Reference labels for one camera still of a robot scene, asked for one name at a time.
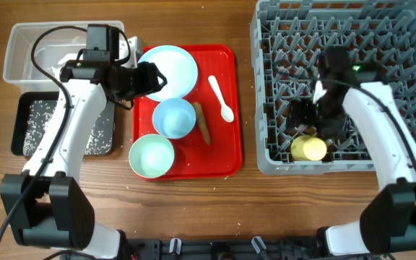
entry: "yellow cup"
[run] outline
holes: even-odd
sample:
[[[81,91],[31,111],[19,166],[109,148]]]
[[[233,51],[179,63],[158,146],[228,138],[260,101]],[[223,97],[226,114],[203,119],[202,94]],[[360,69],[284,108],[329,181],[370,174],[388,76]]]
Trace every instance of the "yellow cup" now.
[[[322,160],[326,154],[326,144],[319,138],[304,135],[292,143],[292,156],[295,160]]]

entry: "brown knife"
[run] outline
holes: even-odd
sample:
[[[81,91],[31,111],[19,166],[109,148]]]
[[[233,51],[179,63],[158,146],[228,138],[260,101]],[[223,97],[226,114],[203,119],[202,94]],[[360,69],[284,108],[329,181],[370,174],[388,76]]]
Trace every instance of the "brown knife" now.
[[[207,144],[211,144],[211,139],[209,138],[208,126],[207,122],[205,121],[205,117],[203,116],[202,105],[198,102],[192,103],[194,107],[195,114],[196,114],[196,124],[199,126],[201,135]]]

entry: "dish rack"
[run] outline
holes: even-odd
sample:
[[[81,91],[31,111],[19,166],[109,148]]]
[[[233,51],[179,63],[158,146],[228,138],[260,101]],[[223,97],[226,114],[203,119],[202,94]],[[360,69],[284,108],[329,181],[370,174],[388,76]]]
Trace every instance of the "dish rack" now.
[[[322,161],[294,161],[291,156],[291,143],[303,131],[286,128],[287,107],[294,100],[312,98],[310,82],[299,76],[307,75],[305,68],[312,68],[327,46],[347,46],[353,61],[382,65],[416,141],[416,0],[260,0],[251,20],[250,40],[256,153],[262,173],[373,170],[354,124],[350,138],[330,145]]]

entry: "spoon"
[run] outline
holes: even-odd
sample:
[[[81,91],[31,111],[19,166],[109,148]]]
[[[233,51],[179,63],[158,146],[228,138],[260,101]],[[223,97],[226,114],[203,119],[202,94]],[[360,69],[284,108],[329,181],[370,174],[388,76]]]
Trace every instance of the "spoon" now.
[[[225,104],[224,98],[222,98],[222,93],[219,84],[217,83],[216,77],[211,75],[208,77],[208,82],[211,85],[211,88],[213,89],[214,93],[216,94],[217,99],[221,103],[221,116],[222,119],[224,119],[226,122],[233,122],[234,121],[234,112],[232,112],[232,109],[228,107],[228,105]]]

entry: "wooden table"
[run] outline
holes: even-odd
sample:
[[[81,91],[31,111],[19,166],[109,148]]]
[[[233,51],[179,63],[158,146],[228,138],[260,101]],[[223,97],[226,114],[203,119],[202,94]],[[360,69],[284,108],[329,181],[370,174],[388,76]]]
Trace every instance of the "wooden table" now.
[[[227,179],[142,181],[131,172],[126,161],[131,146],[132,114],[118,110],[117,148],[107,157],[86,157],[81,169],[80,185],[95,208],[96,220],[124,230],[129,238],[313,235],[316,228],[358,219],[377,194],[374,173],[271,177],[258,171],[248,26],[256,1],[72,2],[0,0],[0,180],[5,173],[18,174],[26,163],[25,158],[10,151],[20,91],[2,79],[12,25],[120,20],[129,37],[138,35],[149,46],[223,43],[232,48],[238,63],[244,164],[235,176]],[[0,200],[0,224],[5,217]],[[8,231],[0,257],[41,259],[53,252],[18,246]],[[416,252],[397,256],[416,259]]]

